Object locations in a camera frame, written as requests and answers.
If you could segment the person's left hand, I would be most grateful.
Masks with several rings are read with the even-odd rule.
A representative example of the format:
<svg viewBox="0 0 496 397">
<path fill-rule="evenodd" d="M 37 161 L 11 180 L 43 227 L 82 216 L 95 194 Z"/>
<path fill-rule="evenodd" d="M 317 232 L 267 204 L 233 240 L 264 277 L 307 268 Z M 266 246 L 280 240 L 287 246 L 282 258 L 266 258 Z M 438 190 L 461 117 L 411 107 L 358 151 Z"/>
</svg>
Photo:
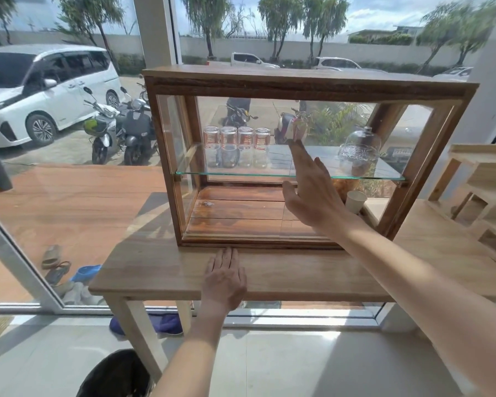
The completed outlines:
<svg viewBox="0 0 496 397">
<path fill-rule="evenodd" d="M 238 278 L 235 274 L 212 273 L 205 276 L 201 289 L 201 304 L 197 316 L 224 320 L 237 309 L 247 292 L 247 276 Z"/>
</svg>

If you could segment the person's left forearm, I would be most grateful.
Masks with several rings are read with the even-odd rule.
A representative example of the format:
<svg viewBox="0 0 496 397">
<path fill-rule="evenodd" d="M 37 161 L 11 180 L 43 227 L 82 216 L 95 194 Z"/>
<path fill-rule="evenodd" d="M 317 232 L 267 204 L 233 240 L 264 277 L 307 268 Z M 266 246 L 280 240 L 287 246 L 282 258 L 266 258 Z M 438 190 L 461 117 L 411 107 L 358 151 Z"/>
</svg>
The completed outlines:
<svg viewBox="0 0 496 397">
<path fill-rule="evenodd" d="M 222 327 L 230 308 L 202 301 L 189 333 L 169 361 L 151 397 L 209 397 Z"/>
</svg>

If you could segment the person's right forearm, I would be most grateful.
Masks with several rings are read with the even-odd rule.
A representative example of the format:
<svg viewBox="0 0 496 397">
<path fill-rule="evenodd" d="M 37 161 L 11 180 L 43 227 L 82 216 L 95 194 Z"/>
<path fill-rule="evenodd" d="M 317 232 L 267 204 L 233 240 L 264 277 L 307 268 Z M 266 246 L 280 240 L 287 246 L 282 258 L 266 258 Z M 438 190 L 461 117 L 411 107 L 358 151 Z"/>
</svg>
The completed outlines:
<svg viewBox="0 0 496 397">
<path fill-rule="evenodd" d="M 358 259 L 414 320 L 446 361 L 487 397 L 496 397 L 496 304 L 364 223 L 331 237 Z"/>
</svg>

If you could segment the white paper cup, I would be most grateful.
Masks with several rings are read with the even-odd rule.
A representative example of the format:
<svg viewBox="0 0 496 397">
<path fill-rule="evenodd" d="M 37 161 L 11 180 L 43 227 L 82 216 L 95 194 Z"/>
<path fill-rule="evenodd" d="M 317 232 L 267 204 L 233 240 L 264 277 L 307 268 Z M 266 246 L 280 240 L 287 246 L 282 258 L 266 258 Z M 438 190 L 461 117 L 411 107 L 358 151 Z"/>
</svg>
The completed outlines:
<svg viewBox="0 0 496 397">
<path fill-rule="evenodd" d="M 367 195 L 363 192 L 357 190 L 348 191 L 346 194 L 345 207 L 350 213 L 358 215 L 367 199 Z"/>
</svg>

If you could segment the clear glass dome cover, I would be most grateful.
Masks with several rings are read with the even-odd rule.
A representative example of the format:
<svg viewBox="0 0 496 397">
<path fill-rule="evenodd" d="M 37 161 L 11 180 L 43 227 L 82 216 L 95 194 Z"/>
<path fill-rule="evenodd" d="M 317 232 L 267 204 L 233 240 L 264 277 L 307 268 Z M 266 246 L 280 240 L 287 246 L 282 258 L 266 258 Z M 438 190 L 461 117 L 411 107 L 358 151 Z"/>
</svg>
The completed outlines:
<svg viewBox="0 0 496 397">
<path fill-rule="evenodd" d="M 350 177 L 364 177 L 376 165 L 382 146 L 381 138 L 372 127 L 364 126 L 351 133 L 339 147 L 338 160 L 341 171 Z"/>
</svg>

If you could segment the wooden glass display cabinet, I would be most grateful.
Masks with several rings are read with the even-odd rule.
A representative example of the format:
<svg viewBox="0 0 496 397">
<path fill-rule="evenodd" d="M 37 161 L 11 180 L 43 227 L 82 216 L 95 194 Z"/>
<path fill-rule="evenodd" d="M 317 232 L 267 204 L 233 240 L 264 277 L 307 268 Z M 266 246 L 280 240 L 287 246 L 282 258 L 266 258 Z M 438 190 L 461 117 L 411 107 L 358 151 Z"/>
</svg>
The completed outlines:
<svg viewBox="0 0 496 397">
<path fill-rule="evenodd" d="M 234 69 L 172 65 L 143 70 L 178 247 L 341 249 L 285 211 L 282 184 L 294 178 L 176 175 L 192 146 L 202 144 L 199 97 L 335 101 L 376 104 L 368 124 L 382 144 L 409 106 L 430 111 L 408 164 L 378 224 L 393 240 L 480 84 L 398 73 L 332 73 L 327 70 Z M 358 179 L 333 179 L 347 184 Z"/>
</svg>

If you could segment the blue slipper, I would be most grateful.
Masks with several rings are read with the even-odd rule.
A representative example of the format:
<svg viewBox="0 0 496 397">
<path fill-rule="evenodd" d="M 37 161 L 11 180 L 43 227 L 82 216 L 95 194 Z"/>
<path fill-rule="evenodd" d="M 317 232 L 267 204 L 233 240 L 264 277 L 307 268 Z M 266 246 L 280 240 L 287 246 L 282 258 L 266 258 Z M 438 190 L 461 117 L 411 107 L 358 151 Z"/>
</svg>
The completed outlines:
<svg viewBox="0 0 496 397">
<path fill-rule="evenodd" d="M 70 281 L 74 283 L 89 283 L 99 272 L 103 265 L 82 266 L 77 269 Z"/>
</svg>

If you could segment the white car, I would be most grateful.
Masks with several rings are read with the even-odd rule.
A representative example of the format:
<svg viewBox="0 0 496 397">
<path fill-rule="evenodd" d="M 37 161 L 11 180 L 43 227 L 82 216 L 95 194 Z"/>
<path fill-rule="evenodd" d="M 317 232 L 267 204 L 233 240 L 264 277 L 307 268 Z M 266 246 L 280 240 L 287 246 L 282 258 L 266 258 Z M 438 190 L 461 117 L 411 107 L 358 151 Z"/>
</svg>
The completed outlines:
<svg viewBox="0 0 496 397">
<path fill-rule="evenodd" d="M 316 57 L 311 64 L 312 70 L 336 70 L 336 71 L 350 71 L 350 70 L 362 70 L 362 71 L 374 71 L 378 73 L 386 73 L 386 71 L 361 67 L 352 60 L 338 58 L 338 57 Z"/>
</svg>

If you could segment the white pickup truck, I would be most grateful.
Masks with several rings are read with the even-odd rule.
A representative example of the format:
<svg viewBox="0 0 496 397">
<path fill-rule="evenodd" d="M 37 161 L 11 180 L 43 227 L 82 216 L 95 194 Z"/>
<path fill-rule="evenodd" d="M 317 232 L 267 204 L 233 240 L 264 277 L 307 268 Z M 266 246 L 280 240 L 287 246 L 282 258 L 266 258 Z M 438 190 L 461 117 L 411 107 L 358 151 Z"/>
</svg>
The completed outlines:
<svg viewBox="0 0 496 397">
<path fill-rule="evenodd" d="M 206 66 L 231 66 L 236 68 L 279 69 L 280 66 L 266 63 L 254 54 L 233 52 L 226 62 L 208 60 Z"/>
</svg>

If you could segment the grey sandal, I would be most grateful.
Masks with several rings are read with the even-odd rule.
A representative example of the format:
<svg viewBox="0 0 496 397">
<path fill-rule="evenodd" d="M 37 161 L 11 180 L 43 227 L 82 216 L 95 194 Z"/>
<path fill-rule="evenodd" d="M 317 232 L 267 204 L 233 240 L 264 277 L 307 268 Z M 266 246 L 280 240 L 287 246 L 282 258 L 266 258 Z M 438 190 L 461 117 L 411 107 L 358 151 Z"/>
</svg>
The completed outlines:
<svg viewBox="0 0 496 397">
<path fill-rule="evenodd" d="M 63 277 L 69 272 L 71 267 L 70 261 L 60 262 L 57 266 L 51 268 L 45 275 L 45 281 L 48 285 L 55 287 L 59 285 Z"/>
</svg>

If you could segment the green tree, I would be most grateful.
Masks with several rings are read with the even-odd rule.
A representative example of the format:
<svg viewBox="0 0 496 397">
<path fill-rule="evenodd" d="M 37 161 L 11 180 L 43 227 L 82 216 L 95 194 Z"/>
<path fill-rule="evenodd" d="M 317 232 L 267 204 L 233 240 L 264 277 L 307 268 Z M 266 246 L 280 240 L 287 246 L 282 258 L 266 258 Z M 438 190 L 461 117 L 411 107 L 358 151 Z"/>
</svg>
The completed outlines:
<svg viewBox="0 0 496 397">
<path fill-rule="evenodd" d="M 192 33 L 203 37 L 208 51 L 207 59 L 216 60 L 212 41 L 223 35 L 223 24 L 233 4 L 231 0 L 181 0 Z"/>
<path fill-rule="evenodd" d="M 416 73 L 427 71 L 431 61 L 444 46 L 456 48 L 459 56 L 453 67 L 463 66 L 468 54 L 481 49 L 496 25 L 496 0 L 476 4 L 460 0 L 438 4 L 421 19 L 425 23 L 416 44 L 427 46 L 431 53 Z"/>
<path fill-rule="evenodd" d="M 324 42 L 346 27 L 350 6 L 350 0 L 259 0 L 258 13 L 273 43 L 271 61 L 278 61 L 287 35 L 301 28 L 313 62 L 315 39 L 319 40 L 319 57 Z"/>
<path fill-rule="evenodd" d="M 52 0 L 59 4 L 61 13 L 57 31 L 76 39 L 87 39 L 97 45 L 93 35 L 99 30 L 106 50 L 110 50 L 104 31 L 105 24 L 123 24 L 122 0 Z"/>
</svg>

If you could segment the white scooter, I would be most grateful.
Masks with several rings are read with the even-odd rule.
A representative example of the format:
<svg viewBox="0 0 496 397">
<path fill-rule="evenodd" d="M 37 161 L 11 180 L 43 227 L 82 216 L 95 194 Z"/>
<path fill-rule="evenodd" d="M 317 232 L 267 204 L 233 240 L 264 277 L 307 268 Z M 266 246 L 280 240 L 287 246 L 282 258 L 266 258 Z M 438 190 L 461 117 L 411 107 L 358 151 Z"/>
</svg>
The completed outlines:
<svg viewBox="0 0 496 397">
<path fill-rule="evenodd" d="M 86 119 L 82 125 L 83 130 L 93 139 L 91 161 L 94 165 L 104 165 L 113 155 L 124 150 L 123 116 L 119 109 L 99 104 L 89 87 L 84 86 L 83 90 L 93 99 L 84 100 L 85 105 L 95 110 L 93 117 Z"/>
</svg>

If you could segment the white minivan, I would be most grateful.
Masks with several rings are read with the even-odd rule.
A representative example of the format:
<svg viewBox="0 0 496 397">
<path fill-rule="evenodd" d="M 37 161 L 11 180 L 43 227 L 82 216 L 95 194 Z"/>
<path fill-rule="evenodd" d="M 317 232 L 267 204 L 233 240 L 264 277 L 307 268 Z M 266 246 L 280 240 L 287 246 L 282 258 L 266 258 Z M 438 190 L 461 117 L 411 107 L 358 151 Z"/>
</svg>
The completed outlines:
<svg viewBox="0 0 496 397">
<path fill-rule="evenodd" d="M 113 107 L 126 101 L 121 86 L 108 51 L 101 47 L 0 46 L 0 149 L 53 143 L 59 131 L 94 115 L 85 100 Z"/>
</svg>

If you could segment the grey perimeter wall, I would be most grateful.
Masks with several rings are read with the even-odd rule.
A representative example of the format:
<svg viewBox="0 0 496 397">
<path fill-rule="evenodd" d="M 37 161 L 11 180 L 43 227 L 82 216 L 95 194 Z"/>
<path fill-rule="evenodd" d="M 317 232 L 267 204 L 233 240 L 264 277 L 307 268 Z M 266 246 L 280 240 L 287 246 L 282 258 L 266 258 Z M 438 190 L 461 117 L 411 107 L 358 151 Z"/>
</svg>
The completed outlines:
<svg viewBox="0 0 496 397">
<path fill-rule="evenodd" d="M 11 31 L 13 44 L 57 44 L 77 42 L 76 39 L 60 32 Z M 116 54 L 142 54 L 142 42 L 139 35 L 106 35 L 108 45 Z M 206 57 L 206 41 L 201 38 L 181 37 L 182 55 Z M 309 56 L 309 42 L 285 41 L 279 58 L 281 60 L 305 60 Z M 232 52 L 246 52 L 260 58 L 269 59 L 273 44 L 261 39 L 217 39 L 212 41 L 212 52 L 217 58 L 229 57 Z M 426 46 L 370 45 L 347 43 L 324 43 L 322 57 L 341 57 L 357 63 L 395 63 L 421 65 L 430 56 L 431 50 Z"/>
</svg>

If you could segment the white window frame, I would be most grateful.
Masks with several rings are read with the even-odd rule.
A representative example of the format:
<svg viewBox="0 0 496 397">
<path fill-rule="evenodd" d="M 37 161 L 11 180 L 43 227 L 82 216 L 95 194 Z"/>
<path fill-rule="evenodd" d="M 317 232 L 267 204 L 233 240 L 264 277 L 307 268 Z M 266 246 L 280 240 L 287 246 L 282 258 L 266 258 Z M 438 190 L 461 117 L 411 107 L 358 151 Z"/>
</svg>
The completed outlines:
<svg viewBox="0 0 496 397">
<path fill-rule="evenodd" d="M 187 65 L 182 63 L 174 1 L 133 0 L 146 69 Z M 416 201 L 428 200 L 448 164 L 451 145 L 487 144 L 495 135 L 496 72 L 492 72 L 491 57 L 496 57 L 496 28 L 476 63 L 475 73 L 468 80 L 480 86 Z M 219 113 L 225 112 L 224 103 L 228 98 L 198 98 L 203 129 L 209 125 L 219 125 Z M 269 117 L 269 114 L 283 112 L 285 107 L 294 106 L 295 101 L 300 100 L 252 99 L 252 107 L 263 113 L 263 117 L 259 124 L 251 126 L 270 127 L 273 135 L 276 119 Z M 423 106 L 409 106 L 382 144 L 378 159 L 402 173 L 429 115 L 430 111 Z M 27 287 L 35 301 L 16 303 L 14 306 L 6 303 L 5 307 L 0 304 L 0 311 L 19 311 L 20 314 L 112 314 L 104 297 L 91 293 L 90 285 L 95 277 L 87 284 L 70 281 L 77 269 L 103 265 L 116 246 L 132 235 L 176 241 L 161 160 L 152 166 L 36 163 L 13 175 L 11 181 L 13 189 L 0 193 L 0 260 L 21 285 Z M 395 184 L 384 180 L 351 180 L 347 184 L 339 184 L 338 180 L 332 182 L 341 194 L 358 190 L 364 184 L 368 186 L 366 194 L 369 200 L 357 216 L 367 226 L 370 225 L 363 220 L 362 214 L 365 213 L 366 219 L 372 218 L 373 224 L 378 224 L 387 204 L 384 199 L 390 198 L 396 189 Z M 41 269 L 43 254 L 50 245 L 60 245 L 61 262 L 71 262 L 69 272 L 55 287 L 48 285 L 44 279 L 49 270 Z M 212 248 L 214 255 L 217 249 L 225 247 L 228 246 L 179 248 Z M 232 248 L 238 248 L 239 255 L 241 249 L 264 249 Z M 343 251 L 342 248 L 301 250 Z M 244 327 L 252 324 L 257 327 L 293 328 L 376 327 L 375 320 L 381 306 L 386 303 L 249 301 L 245 297 L 244 300 L 249 304 L 248 308 L 234 311 L 234 318 L 230 320 Z M 153 304 L 149 307 L 151 314 L 179 310 L 182 326 L 186 330 L 196 300 L 189 301 L 186 309 L 182 307 L 182 301 L 143 303 L 145 308 L 147 304 Z"/>
</svg>

